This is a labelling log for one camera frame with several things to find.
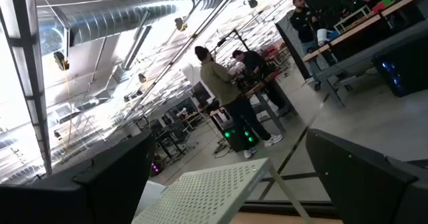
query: cable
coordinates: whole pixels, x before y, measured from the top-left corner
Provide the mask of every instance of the cable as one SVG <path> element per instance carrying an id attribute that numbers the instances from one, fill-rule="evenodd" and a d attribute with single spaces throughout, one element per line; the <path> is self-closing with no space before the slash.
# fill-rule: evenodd
<path id="1" fill-rule="evenodd" d="M 232 152 L 233 152 L 233 149 L 229 148 L 229 150 L 224 155 L 222 155 L 222 156 L 217 156 L 218 153 L 215 154 L 214 155 L 214 159 L 216 159 L 216 158 L 223 158 L 224 156 L 227 156 L 227 154 L 232 153 Z"/>
<path id="2" fill-rule="evenodd" d="M 66 69 L 66 61 L 63 61 L 62 65 L 63 65 L 64 69 Z M 72 111 L 72 99 L 70 97 L 70 86 L 68 84 L 68 78 L 67 78 L 67 74 L 66 74 L 65 70 L 64 70 L 64 78 L 66 79 L 66 86 L 67 86 L 67 93 L 68 93 L 68 104 L 70 105 L 70 110 Z M 70 115 L 70 129 L 68 130 L 68 140 L 67 140 L 67 145 L 66 145 L 66 151 L 61 158 L 61 162 L 64 161 L 64 158 L 67 155 L 68 148 L 70 147 L 70 136 L 71 135 L 72 135 L 72 116 Z"/>

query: electronic equipment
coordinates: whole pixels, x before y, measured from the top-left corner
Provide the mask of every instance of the electronic equipment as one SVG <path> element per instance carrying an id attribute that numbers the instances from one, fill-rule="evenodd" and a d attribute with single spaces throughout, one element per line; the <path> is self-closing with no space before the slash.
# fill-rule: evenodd
<path id="1" fill-rule="evenodd" d="M 55 59 L 55 63 L 58 65 L 61 71 L 69 70 L 70 64 L 66 61 L 64 54 L 61 51 L 56 51 L 53 53 L 53 58 Z"/>
<path id="2" fill-rule="evenodd" d="M 248 5 L 249 5 L 249 7 L 251 7 L 253 9 L 253 8 L 257 7 L 259 5 L 259 3 L 257 2 L 257 0 L 249 0 Z"/>
<path id="3" fill-rule="evenodd" d="M 373 57 L 372 62 L 392 93 L 403 97 L 428 88 L 425 61 L 428 33 L 410 43 L 393 45 Z"/>
<path id="4" fill-rule="evenodd" d="M 147 78 L 144 76 L 144 74 L 138 74 L 138 80 L 140 80 L 140 83 L 143 84 L 147 81 Z"/>
<path id="5" fill-rule="evenodd" d="M 175 27 L 177 28 L 177 30 L 186 31 L 188 25 L 187 25 L 187 23 L 185 23 L 185 21 L 181 17 L 174 19 L 174 22 L 175 22 Z"/>
<path id="6" fill-rule="evenodd" d="M 259 141 L 258 137 L 249 126 L 240 128 L 233 120 L 222 123 L 221 128 L 223 129 L 223 136 L 235 152 L 244 150 L 244 144 L 254 147 Z"/>
<path id="7" fill-rule="evenodd" d="M 321 130 L 308 131 L 306 148 L 343 223 L 427 222 L 428 169 Z"/>
<path id="8" fill-rule="evenodd" d="M 150 131 L 31 185 L 0 185 L 0 223 L 129 224 L 155 150 Z"/>
<path id="9" fill-rule="evenodd" d="M 197 84 L 193 86 L 193 97 L 196 98 L 196 100 L 202 106 L 206 106 L 208 99 L 211 98 L 211 95 L 208 93 L 202 82 L 197 82 Z"/>

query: ceiling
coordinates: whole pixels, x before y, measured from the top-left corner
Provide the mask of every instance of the ceiling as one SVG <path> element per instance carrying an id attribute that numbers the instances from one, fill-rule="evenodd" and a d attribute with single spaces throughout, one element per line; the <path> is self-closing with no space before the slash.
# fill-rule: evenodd
<path id="1" fill-rule="evenodd" d="M 37 0 L 37 5 L 66 5 L 85 1 L 98 0 Z M 180 99 L 183 94 L 189 93 L 190 82 L 185 79 L 180 68 L 185 64 L 199 64 L 193 54 L 195 45 L 204 45 L 213 49 L 224 35 L 235 28 L 240 30 L 244 39 L 248 39 L 247 44 L 251 49 L 259 49 L 279 39 L 280 36 L 276 32 L 274 22 L 279 21 L 290 10 L 291 0 L 257 0 L 257 2 L 259 4 L 255 9 L 251 9 L 245 0 L 230 3 L 215 18 L 209 28 L 199 36 L 193 46 L 185 52 L 181 60 L 153 88 L 131 117 L 141 118 L 143 114 L 157 116 L 160 112 L 166 111 L 158 108 L 162 103 L 167 100 L 170 100 L 169 103 L 171 103 L 173 100 Z M 91 142 L 100 138 L 108 138 L 138 99 L 125 102 L 124 96 L 135 93 L 137 90 L 145 92 L 211 12 L 212 9 L 203 11 L 197 9 L 194 14 L 183 16 L 187 17 L 186 22 L 189 26 L 183 32 L 176 31 L 172 17 L 165 17 L 153 23 L 131 70 L 119 79 L 114 73 L 118 73 L 118 66 L 123 63 L 133 44 L 135 29 L 71 47 L 70 69 L 65 72 L 58 68 L 51 54 L 43 56 L 48 121 L 53 118 L 57 120 L 52 122 L 49 127 L 53 164 L 60 163 L 61 159 L 68 158 L 77 150 L 87 148 L 86 146 Z M 239 42 L 236 39 L 230 39 L 217 52 L 216 60 L 220 64 L 230 64 L 231 51 L 237 48 L 241 48 Z M 8 97 L 0 98 L 2 107 L 0 128 L 4 131 L 3 134 L 0 134 L 0 177 L 6 176 L 5 180 L 0 179 L 0 183 L 1 181 L 7 182 L 8 179 L 12 180 L 12 174 L 16 171 L 29 170 L 29 174 L 23 174 L 27 178 L 43 172 L 39 151 L 34 152 L 32 145 L 30 147 L 30 144 L 22 144 L 19 148 L 16 147 L 20 150 L 25 149 L 26 152 L 32 150 L 32 154 L 26 155 L 31 158 L 17 156 L 10 151 L 10 148 L 1 146 L 2 142 L 9 139 L 14 139 L 16 143 L 33 142 L 28 140 L 24 142 L 19 139 L 19 133 L 31 125 L 29 125 L 28 114 L 25 114 L 27 110 L 23 96 L 17 94 L 21 93 L 21 89 L 13 64 L 8 68 L 7 71 L 0 73 L 4 75 L 12 73 L 7 75 L 7 78 L 6 76 L 0 78 L 0 81 L 5 81 L 0 84 L 0 90 L 3 90 L 3 93 L 10 93 Z M 139 73 L 144 74 L 147 78 L 144 84 L 138 80 Z M 100 99 L 100 96 L 106 96 L 107 101 L 77 115 L 71 121 L 67 121 L 69 120 L 67 116 L 74 111 L 70 108 L 70 104 L 73 106 L 76 102 L 84 102 L 95 97 Z M 17 107 L 23 110 L 21 117 L 19 117 L 19 113 L 12 111 Z M 54 136 L 54 131 L 61 134 L 61 140 Z M 2 156 L 8 159 L 7 164 L 2 164 Z"/>

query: metal pipe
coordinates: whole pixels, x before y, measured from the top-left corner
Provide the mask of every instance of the metal pipe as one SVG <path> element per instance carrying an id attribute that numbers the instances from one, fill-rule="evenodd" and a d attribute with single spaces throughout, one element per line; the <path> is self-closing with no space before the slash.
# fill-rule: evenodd
<path id="1" fill-rule="evenodd" d="M 150 11 L 150 16 L 145 25 L 171 15 L 184 16 L 198 1 L 202 3 L 202 10 L 211 9 L 220 2 L 220 0 L 111 0 L 85 3 L 83 7 L 74 4 L 49 7 L 58 6 L 68 16 L 70 29 L 74 35 L 73 46 L 135 29 L 144 11 L 147 10 Z M 43 7 L 38 7 L 37 10 L 42 55 L 61 50 L 62 34 L 59 33 L 62 33 L 62 24 L 51 11 Z"/>

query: gray floor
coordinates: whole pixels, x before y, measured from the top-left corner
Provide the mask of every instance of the gray floor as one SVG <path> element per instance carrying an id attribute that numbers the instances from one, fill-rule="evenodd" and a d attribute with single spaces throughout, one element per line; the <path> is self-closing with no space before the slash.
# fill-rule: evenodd
<path id="1" fill-rule="evenodd" d="M 310 84 L 305 84 L 298 71 L 279 83 L 298 115 L 282 118 L 287 130 L 284 139 L 271 148 L 259 144 L 253 158 L 270 158 L 282 176 L 291 178 L 286 182 L 299 200 L 329 200 L 322 183 L 314 177 L 314 167 L 306 151 L 303 133 L 307 126 L 399 160 L 428 159 L 428 91 L 397 98 L 381 82 L 373 81 L 354 86 L 353 91 L 344 93 L 346 107 L 338 109 L 332 100 L 326 99 L 326 92 L 314 92 Z M 270 132 L 278 133 L 272 121 L 265 122 L 264 126 Z M 170 185 L 185 172 L 246 161 L 242 153 L 235 152 L 215 158 L 213 151 L 218 140 L 219 133 L 214 125 L 202 124 L 189 139 L 189 142 L 199 143 L 195 149 L 151 180 Z M 287 196 L 275 183 L 265 181 L 255 188 L 249 199 L 287 200 Z"/>

